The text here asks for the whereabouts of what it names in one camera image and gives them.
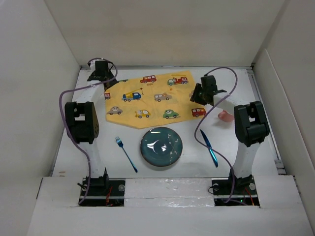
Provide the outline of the yellow car print cloth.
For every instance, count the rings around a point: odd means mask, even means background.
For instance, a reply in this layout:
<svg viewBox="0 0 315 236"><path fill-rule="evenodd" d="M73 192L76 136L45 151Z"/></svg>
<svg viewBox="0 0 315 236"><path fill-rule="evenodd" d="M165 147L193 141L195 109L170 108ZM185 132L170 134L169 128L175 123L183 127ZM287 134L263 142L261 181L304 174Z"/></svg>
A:
<svg viewBox="0 0 315 236"><path fill-rule="evenodd" d="M142 129L201 118L204 106L190 101L194 88L190 71L120 80L104 93L106 120Z"/></svg>

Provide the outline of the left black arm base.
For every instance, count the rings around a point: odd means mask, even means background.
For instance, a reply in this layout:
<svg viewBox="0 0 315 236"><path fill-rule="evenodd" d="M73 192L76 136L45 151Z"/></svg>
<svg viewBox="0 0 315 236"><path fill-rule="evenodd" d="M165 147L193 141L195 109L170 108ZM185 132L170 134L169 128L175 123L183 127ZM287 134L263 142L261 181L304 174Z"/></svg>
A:
<svg viewBox="0 0 315 236"><path fill-rule="evenodd" d="M92 178L90 187L87 190L86 179L82 183L77 183L80 186L80 197L78 205L81 207L123 207L125 202L125 179L108 179L105 182L103 178Z"/></svg>

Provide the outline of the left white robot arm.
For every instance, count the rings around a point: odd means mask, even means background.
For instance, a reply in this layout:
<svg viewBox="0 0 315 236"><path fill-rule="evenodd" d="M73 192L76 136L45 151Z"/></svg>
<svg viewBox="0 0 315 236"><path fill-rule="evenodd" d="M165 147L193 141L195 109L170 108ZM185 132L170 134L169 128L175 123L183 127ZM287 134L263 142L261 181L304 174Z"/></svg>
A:
<svg viewBox="0 0 315 236"><path fill-rule="evenodd" d="M92 187L99 195L109 191L110 183L96 143L100 127L95 105L99 99L104 98L106 89L117 83L110 64L113 63L104 58L89 60L88 66L92 73L88 77L87 85L74 102L67 102L64 106L68 136L87 155L89 173L87 182L82 186Z"/></svg>

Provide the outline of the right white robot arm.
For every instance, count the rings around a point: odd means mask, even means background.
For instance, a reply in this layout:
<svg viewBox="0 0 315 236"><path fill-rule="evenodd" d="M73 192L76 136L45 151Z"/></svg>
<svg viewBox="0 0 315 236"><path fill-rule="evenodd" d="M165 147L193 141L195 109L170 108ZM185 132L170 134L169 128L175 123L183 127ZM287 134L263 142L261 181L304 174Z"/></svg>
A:
<svg viewBox="0 0 315 236"><path fill-rule="evenodd" d="M201 83L196 84L190 100L218 107L234 116L238 150L227 187L234 194L240 193L249 185L258 148L270 133L263 104L260 101L248 102L223 89L219 90L212 75L201 77Z"/></svg>

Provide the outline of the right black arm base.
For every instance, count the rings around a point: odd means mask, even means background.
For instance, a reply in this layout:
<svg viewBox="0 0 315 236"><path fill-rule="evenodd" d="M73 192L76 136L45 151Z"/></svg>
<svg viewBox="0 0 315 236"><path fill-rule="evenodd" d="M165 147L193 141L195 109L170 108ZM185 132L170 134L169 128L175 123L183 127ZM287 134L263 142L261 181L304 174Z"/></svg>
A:
<svg viewBox="0 0 315 236"><path fill-rule="evenodd" d="M208 193L214 197L216 207L260 206L254 177L236 179L232 187L232 177L213 178Z"/></svg>

